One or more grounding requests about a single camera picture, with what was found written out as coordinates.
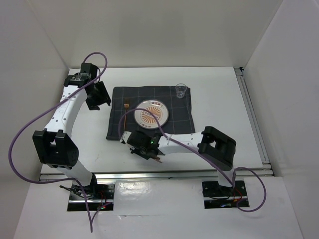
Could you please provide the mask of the copper knife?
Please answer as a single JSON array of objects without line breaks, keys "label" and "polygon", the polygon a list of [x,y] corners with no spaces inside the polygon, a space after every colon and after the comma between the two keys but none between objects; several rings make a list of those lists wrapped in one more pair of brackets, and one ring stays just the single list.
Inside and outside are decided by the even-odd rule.
[{"label": "copper knife", "polygon": [[153,157],[153,160],[155,160],[158,163],[162,163],[159,157]]}]

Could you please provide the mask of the dark grey checked cloth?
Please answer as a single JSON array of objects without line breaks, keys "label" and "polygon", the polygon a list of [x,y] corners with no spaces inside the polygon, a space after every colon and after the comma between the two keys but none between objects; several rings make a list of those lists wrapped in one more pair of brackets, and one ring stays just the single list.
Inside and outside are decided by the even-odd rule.
[{"label": "dark grey checked cloth", "polygon": [[124,103],[129,103],[129,109],[135,109],[144,100],[158,100],[168,108],[168,120],[162,126],[166,134],[190,134],[195,132],[194,122],[191,114],[191,90],[186,89],[183,98],[178,98],[175,86],[142,86],[142,87],[115,87],[112,92],[112,104],[109,118],[109,126],[106,139],[119,140],[118,132],[139,130],[149,136],[159,133],[159,129],[145,129],[139,126],[134,113],[126,115],[126,124],[120,118],[125,113]]}]

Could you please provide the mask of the patterned glass plate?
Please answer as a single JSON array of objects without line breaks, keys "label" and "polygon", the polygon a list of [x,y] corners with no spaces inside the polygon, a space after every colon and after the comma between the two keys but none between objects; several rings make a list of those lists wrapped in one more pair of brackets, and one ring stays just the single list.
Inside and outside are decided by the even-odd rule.
[{"label": "patterned glass plate", "polygon": [[138,109],[134,112],[134,119],[136,123],[144,129],[157,129],[163,126],[169,118],[169,111],[167,106],[158,100],[143,100],[137,105]]}]

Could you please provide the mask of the copper fork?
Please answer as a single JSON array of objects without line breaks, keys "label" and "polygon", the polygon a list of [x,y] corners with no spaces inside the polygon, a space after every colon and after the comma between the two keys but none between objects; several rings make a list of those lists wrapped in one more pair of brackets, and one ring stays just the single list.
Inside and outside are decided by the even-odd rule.
[{"label": "copper fork", "polygon": [[124,108],[125,108],[124,126],[123,126],[123,130],[124,130],[124,131],[126,130],[126,121],[127,121],[127,115],[126,115],[126,113],[127,113],[128,109],[129,109],[129,107],[130,107],[130,103],[129,103],[129,101],[126,101],[126,102],[124,103]]}]

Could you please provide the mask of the clear plastic cup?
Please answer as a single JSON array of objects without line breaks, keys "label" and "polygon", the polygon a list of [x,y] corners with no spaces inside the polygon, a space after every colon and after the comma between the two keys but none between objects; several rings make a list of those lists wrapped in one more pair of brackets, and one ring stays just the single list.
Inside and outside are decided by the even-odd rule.
[{"label": "clear plastic cup", "polygon": [[179,99],[182,99],[186,94],[187,86],[183,83],[179,83],[176,85],[175,90],[176,90],[176,96]]}]

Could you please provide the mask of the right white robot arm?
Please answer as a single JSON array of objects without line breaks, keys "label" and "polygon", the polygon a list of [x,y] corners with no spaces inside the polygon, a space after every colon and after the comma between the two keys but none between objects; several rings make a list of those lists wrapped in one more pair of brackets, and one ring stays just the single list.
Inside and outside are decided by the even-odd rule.
[{"label": "right white robot arm", "polygon": [[212,126],[191,134],[161,134],[148,136],[141,131],[125,131],[120,142],[146,160],[160,160],[160,156],[194,153],[218,171],[217,189],[229,195],[235,189],[233,159],[236,141]]}]

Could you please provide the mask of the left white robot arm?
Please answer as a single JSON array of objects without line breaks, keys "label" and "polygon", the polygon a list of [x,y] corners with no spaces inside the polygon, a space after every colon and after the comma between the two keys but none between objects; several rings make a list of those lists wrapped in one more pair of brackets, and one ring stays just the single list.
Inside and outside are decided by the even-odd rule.
[{"label": "left white robot arm", "polygon": [[80,72],[67,76],[60,100],[62,104],[44,129],[36,130],[32,136],[40,162],[78,180],[82,185],[81,194],[88,199],[98,194],[97,179],[79,161],[79,149],[71,134],[83,104],[91,111],[99,110],[102,104],[111,104],[104,83],[96,78],[99,72],[96,65],[82,63]]}]

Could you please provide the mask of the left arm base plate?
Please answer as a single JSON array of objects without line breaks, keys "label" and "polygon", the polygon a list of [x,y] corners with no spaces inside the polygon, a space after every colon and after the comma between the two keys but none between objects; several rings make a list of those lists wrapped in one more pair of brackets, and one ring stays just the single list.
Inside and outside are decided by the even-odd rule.
[{"label": "left arm base plate", "polygon": [[[112,211],[114,209],[114,192],[115,184],[98,184],[95,192],[85,187],[89,211]],[[68,199],[68,212],[86,211],[86,204],[83,192],[78,184],[73,184],[70,188],[66,188],[70,193]]]}]

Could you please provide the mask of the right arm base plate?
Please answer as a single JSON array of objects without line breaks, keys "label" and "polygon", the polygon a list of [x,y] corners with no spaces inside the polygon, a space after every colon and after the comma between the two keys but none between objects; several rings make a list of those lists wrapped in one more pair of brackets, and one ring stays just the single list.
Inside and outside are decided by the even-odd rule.
[{"label": "right arm base plate", "polygon": [[235,182],[235,188],[220,186],[217,181],[202,182],[202,193],[205,209],[248,208],[249,201],[243,180]]}]

